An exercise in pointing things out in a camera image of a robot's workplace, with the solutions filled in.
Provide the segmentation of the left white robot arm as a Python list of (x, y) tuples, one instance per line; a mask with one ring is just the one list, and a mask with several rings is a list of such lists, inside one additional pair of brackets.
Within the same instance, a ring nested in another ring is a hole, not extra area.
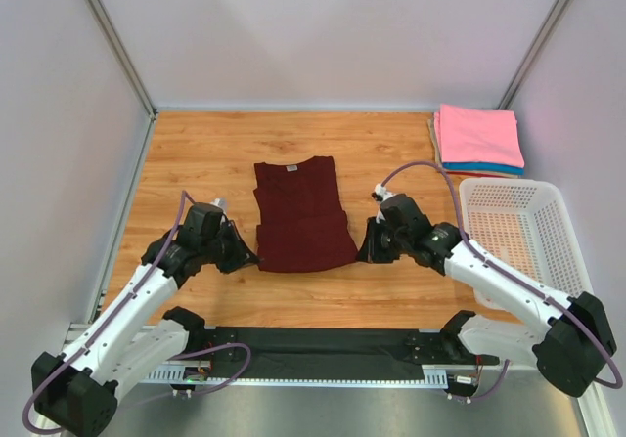
[(204, 266), (230, 274), (257, 261), (228, 218), (225, 200), (181, 204), (173, 226), (148, 246), (106, 311), (63, 352), (34, 361), (23, 426), (42, 436), (98, 436), (129, 391), (164, 362), (248, 352), (241, 342), (210, 344), (204, 319), (182, 307), (167, 311), (150, 332), (140, 330)]

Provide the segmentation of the maroon t-shirt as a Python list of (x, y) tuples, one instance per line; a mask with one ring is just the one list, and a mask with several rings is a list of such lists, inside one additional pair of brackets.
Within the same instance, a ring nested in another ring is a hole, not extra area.
[(315, 273), (356, 261), (332, 157), (313, 156), (289, 165), (259, 162), (254, 172), (261, 271)]

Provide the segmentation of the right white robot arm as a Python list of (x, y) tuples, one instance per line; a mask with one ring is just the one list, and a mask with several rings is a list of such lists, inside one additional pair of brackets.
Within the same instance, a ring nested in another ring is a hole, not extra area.
[(556, 389), (582, 396), (593, 383), (619, 389), (616, 344), (602, 302), (537, 282), (488, 252), (450, 223), (432, 224), (415, 201), (383, 186), (372, 193), (378, 213), (367, 221), (357, 254), (361, 262), (388, 264), (403, 256), (441, 276), (488, 294), (516, 323), (462, 311), (450, 321), (469, 353), (532, 366)]

